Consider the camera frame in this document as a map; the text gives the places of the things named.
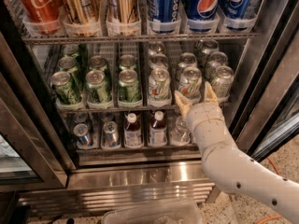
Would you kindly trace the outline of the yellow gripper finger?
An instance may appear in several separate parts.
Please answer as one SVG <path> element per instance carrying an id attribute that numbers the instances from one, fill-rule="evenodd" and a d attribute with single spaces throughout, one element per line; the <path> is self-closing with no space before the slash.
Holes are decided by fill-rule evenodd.
<path id="1" fill-rule="evenodd" d="M 205 82 L 205 96 L 204 96 L 204 101 L 207 103 L 214 103 L 218 104 L 218 98 L 213 91 L 210 83 L 208 81 Z"/>
<path id="2" fill-rule="evenodd" d="M 174 95 L 180 114 L 185 119 L 192 108 L 192 102 L 179 91 L 175 91 Z"/>

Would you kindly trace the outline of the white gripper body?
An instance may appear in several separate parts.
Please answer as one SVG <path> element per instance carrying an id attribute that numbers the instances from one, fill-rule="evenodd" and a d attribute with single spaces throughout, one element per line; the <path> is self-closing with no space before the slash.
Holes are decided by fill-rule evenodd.
<path id="1" fill-rule="evenodd" d="M 191 133 L 195 132 L 198 125 L 212 121 L 218 121 L 222 126 L 225 125 L 221 108 L 214 103 L 199 103 L 193 105 L 186 116 L 186 124 Z"/>

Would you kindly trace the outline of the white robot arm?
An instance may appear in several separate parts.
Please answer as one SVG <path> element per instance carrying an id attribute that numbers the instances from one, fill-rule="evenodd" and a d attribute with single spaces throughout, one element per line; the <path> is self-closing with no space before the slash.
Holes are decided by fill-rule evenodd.
<path id="1" fill-rule="evenodd" d="M 174 95 L 201 152 L 205 175 L 222 191 L 247 195 L 299 224 L 299 184 L 269 171 L 237 147 L 211 85 L 205 84 L 202 103 L 193 104 L 179 91 Z"/>

